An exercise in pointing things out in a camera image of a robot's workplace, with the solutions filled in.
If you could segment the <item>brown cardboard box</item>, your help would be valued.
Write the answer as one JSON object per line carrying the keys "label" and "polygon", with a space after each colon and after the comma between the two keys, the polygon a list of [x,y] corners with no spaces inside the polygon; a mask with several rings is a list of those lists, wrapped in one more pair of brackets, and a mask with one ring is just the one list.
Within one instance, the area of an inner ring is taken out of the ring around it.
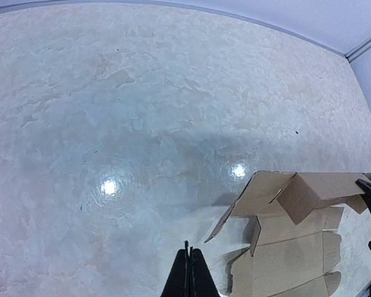
{"label": "brown cardboard box", "polygon": [[356,184],[371,173],[258,171],[211,232],[247,218],[249,245],[229,262],[230,296],[331,296],[339,287],[345,206],[368,209]]}

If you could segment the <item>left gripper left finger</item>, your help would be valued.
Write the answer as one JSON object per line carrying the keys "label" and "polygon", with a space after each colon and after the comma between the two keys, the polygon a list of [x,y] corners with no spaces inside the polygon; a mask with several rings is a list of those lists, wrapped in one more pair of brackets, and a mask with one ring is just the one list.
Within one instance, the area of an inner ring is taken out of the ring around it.
{"label": "left gripper left finger", "polygon": [[190,283],[189,242],[184,242],[184,248],[177,251],[161,297],[187,297]]}

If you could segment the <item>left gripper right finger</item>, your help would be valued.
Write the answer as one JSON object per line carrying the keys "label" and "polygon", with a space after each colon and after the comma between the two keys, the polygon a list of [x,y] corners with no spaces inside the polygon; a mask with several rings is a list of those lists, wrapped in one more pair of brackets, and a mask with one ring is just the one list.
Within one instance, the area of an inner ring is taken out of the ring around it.
{"label": "left gripper right finger", "polygon": [[218,290],[200,249],[190,249],[189,296],[219,297]]}

